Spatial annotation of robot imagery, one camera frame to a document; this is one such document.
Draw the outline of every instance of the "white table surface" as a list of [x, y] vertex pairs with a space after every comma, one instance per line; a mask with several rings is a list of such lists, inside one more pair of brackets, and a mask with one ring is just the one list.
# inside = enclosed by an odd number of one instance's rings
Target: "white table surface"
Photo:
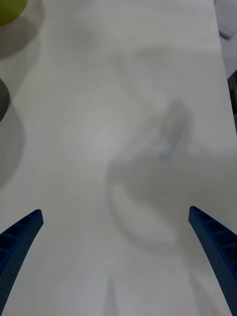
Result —
[[0, 230], [44, 226], [3, 316], [229, 316], [196, 205], [237, 232], [212, 0], [32, 0], [0, 29]]

